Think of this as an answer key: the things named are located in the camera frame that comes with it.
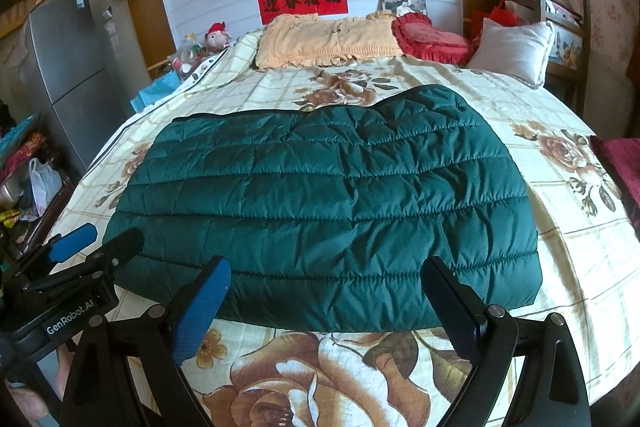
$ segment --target maroon blanket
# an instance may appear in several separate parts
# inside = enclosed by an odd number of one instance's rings
[[[640,239],[640,138],[591,136],[591,148],[620,188],[622,204]]]

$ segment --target blue gripper pad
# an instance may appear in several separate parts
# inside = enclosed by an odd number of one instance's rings
[[[200,343],[216,317],[231,283],[229,261],[224,257],[212,258],[194,284],[200,283],[204,277],[206,279],[196,289],[193,299],[174,327],[172,359],[175,367],[180,367],[185,360],[195,357]]]
[[[86,248],[98,238],[98,231],[92,223],[85,223],[82,227],[69,232],[57,240],[49,252],[49,260],[52,263],[63,263],[72,255]]]

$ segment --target white plastic bag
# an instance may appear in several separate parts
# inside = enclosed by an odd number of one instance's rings
[[[51,165],[42,164],[37,158],[32,158],[29,162],[29,177],[33,202],[36,204],[38,215],[42,217],[53,197],[62,188],[62,179]]]

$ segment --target plush toy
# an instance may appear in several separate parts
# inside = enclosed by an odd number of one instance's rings
[[[225,31],[225,23],[220,22],[216,22],[204,35],[207,50],[212,53],[218,53],[226,48],[230,38],[229,34]]]

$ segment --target wooden chair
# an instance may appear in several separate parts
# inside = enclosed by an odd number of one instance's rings
[[[494,6],[500,0],[491,0]],[[560,82],[564,87],[564,103],[573,106],[575,112],[582,117],[584,111],[584,96],[587,91],[587,76],[589,73],[589,55],[591,51],[591,4],[589,0],[582,0],[582,19],[575,25],[555,13],[546,11],[546,0],[507,0],[533,10],[534,22],[551,21],[565,31],[582,39],[582,47],[578,57],[577,70],[549,61],[546,67],[546,79],[553,83]]]

